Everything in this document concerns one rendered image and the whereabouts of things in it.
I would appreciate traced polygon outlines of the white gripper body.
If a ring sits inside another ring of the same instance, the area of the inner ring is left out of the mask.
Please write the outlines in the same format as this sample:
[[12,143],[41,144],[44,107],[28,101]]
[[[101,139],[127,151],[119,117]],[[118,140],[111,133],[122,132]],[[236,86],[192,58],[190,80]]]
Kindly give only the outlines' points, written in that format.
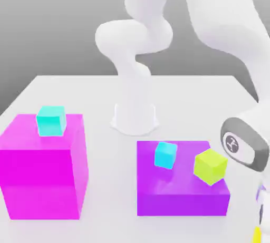
[[270,227],[270,191],[263,184],[257,190],[256,201],[259,204],[259,225]]

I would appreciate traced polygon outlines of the small yellow cube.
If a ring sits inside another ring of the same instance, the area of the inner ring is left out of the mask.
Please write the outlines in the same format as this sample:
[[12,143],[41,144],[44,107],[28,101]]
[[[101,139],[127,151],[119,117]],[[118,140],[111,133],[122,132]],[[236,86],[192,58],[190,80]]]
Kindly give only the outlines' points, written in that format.
[[262,232],[260,227],[255,227],[252,243],[261,243]]

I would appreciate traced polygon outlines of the small lime green cube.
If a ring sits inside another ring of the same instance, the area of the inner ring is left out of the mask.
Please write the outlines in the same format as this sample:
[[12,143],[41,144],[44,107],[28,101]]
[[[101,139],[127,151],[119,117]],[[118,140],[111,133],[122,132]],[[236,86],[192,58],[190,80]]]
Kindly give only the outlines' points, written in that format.
[[194,175],[209,186],[224,178],[228,159],[209,148],[195,156]]

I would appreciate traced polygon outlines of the small cyan cube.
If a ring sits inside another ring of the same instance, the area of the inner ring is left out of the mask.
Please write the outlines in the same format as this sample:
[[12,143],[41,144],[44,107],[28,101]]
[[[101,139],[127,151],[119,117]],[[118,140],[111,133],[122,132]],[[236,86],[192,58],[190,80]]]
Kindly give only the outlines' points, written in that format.
[[177,149],[176,144],[159,142],[155,149],[155,166],[171,170],[176,160]]

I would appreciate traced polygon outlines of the small turquoise cube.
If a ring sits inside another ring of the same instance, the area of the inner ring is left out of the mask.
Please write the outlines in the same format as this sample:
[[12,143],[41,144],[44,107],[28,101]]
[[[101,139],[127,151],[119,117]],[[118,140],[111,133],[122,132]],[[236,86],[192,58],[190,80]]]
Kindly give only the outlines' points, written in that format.
[[36,115],[38,134],[41,137],[61,137],[66,129],[64,106],[44,105]]

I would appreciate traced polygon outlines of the large purple box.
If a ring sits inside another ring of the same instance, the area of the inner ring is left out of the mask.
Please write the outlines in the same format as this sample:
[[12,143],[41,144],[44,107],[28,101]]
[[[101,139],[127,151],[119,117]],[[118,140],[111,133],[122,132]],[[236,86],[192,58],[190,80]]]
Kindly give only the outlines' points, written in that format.
[[225,180],[209,186],[194,175],[195,156],[209,149],[208,141],[175,141],[173,169],[154,164],[157,141],[137,142],[138,216],[224,216],[230,191]]

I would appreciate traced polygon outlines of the large magenta box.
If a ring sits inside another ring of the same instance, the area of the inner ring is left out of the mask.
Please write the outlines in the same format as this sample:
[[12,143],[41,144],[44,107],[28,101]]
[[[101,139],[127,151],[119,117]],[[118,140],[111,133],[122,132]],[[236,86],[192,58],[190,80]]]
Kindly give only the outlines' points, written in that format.
[[0,135],[0,189],[12,220],[78,220],[89,179],[84,121],[68,114],[61,137],[40,137],[34,114]]

